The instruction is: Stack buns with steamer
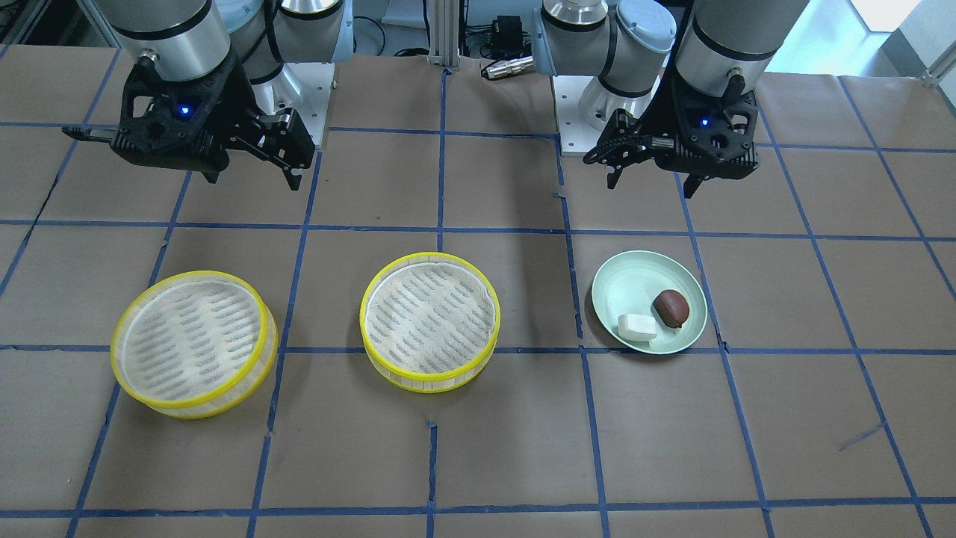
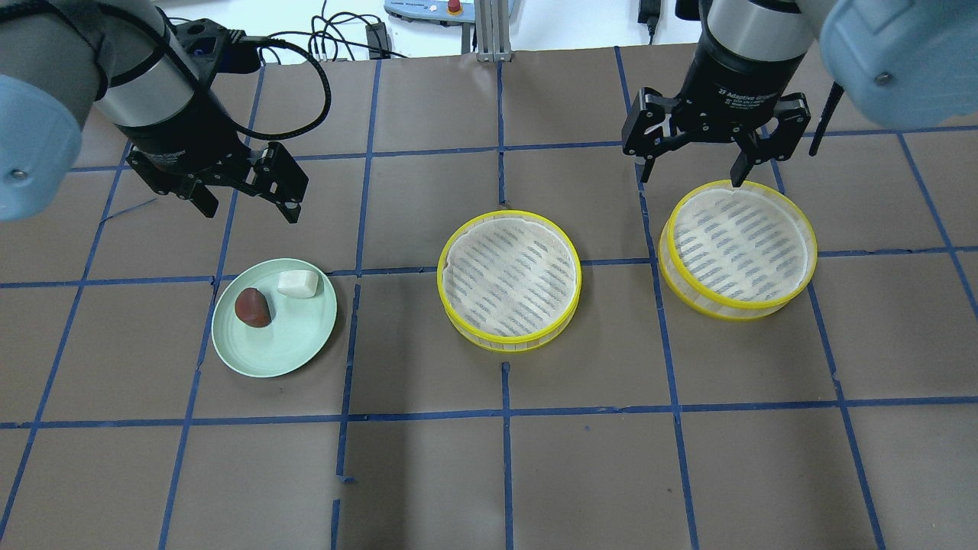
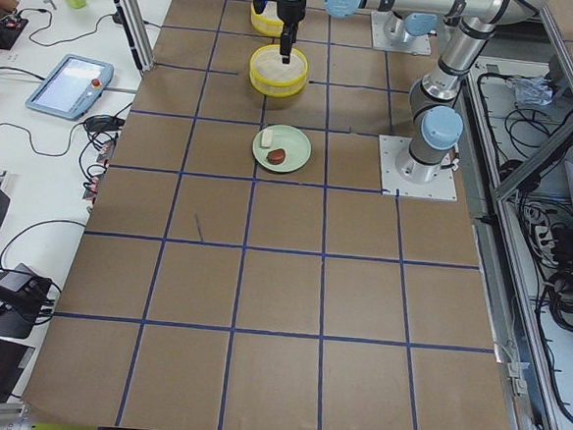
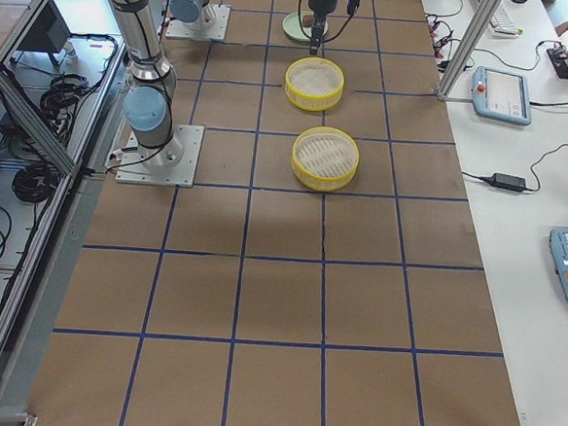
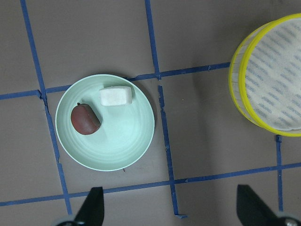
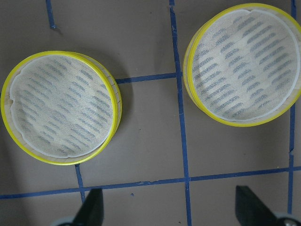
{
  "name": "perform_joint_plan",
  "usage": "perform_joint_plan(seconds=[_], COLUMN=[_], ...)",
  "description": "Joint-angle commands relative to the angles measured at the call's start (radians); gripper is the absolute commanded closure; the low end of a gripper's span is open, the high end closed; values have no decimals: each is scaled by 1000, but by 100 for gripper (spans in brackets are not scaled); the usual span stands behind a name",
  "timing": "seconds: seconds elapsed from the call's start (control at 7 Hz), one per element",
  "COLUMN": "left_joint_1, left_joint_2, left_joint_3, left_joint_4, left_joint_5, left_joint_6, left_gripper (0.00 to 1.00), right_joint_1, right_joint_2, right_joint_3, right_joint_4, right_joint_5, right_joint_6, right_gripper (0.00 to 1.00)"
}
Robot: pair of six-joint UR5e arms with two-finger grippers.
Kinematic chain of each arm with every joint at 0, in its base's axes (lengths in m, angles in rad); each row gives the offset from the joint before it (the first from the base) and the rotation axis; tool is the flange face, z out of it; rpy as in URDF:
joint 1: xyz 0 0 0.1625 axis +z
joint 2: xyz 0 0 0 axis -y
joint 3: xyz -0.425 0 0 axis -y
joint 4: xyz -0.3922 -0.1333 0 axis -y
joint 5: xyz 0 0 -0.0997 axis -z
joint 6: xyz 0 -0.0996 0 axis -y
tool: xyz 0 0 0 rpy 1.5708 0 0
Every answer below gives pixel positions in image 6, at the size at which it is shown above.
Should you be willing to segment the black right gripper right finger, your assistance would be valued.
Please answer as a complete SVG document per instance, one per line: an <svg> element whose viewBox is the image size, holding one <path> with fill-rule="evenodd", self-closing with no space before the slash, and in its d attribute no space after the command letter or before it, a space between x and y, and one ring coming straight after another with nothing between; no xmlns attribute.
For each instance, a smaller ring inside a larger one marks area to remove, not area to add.
<svg viewBox="0 0 301 226"><path fill-rule="evenodd" d="M241 226L285 226L248 186L236 186L236 218Z"/></svg>

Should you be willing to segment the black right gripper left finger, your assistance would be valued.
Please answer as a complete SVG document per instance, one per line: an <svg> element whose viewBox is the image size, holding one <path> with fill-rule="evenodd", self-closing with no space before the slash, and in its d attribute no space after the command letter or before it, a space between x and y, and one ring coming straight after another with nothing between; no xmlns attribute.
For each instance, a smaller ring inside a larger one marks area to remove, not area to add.
<svg viewBox="0 0 301 226"><path fill-rule="evenodd" d="M101 226L103 219L103 191L101 188L91 189L71 225Z"/></svg>

